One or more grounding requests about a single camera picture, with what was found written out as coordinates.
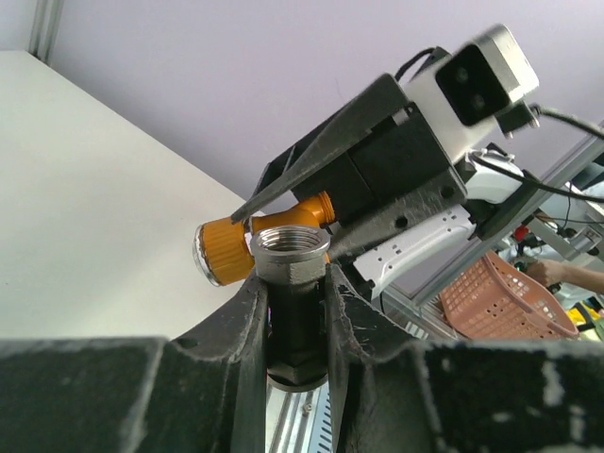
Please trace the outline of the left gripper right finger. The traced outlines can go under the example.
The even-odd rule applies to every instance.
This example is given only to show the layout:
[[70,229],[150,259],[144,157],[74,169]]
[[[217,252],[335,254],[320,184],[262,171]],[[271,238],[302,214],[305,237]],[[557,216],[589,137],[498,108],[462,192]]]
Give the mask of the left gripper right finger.
[[417,340],[327,268],[337,452],[599,452],[603,347]]

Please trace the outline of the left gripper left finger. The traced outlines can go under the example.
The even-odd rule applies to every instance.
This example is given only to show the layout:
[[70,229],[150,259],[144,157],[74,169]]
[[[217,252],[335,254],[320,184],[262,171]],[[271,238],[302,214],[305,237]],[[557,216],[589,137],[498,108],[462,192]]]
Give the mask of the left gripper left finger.
[[5,452],[261,452],[267,291],[160,337],[1,344]]

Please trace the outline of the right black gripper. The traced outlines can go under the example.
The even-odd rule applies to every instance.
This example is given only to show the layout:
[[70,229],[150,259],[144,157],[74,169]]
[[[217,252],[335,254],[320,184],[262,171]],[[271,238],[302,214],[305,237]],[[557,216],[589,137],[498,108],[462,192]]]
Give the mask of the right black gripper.
[[298,143],[264,168],[252,196],[230,215],[241,222],[290,191],[297,202],[329,198],[331,260],[349,260],[451,207],[466,187],[426,120],[415,111],[398,124],[390,117],[407,103],[390,74],[316,127],[307,147]]

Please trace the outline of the orange plastic water faucet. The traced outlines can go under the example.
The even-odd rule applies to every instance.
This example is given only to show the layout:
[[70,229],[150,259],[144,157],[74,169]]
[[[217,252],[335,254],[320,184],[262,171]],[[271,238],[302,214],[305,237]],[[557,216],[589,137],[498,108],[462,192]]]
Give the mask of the orange plastic water faucet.
[[200,225],[194,233],[193,259],[198,270],[217,286],[247,278],[254,266],[248,236],[271,227],[329,226],[336,212],[327,193],[320,192],[282,212],[232,222],[222,218]]

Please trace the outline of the metal tee pipe fitting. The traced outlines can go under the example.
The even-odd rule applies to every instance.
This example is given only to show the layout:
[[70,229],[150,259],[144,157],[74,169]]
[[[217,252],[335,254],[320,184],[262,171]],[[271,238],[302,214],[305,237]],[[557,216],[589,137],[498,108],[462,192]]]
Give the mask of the metal tee pipe fitting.
[[256,275],[267,288],[267,375],[300,393],[327,380],[323,283],[330,237],[314,226],[274,226],[250,241]]

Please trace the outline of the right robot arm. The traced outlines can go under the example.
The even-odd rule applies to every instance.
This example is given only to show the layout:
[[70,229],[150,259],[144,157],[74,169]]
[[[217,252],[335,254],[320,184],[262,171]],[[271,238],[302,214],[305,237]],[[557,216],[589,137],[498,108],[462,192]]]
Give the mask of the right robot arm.
[[271,161],[231,221],[253,217],[283,193],[322,198],[333,227],[329,256],[371,296],[436,253],[492,235],[524,188],[512,159],[475,145],[491,128],[535,125],[517,102],[473,127],[431,125],[427,110],[381,75]]

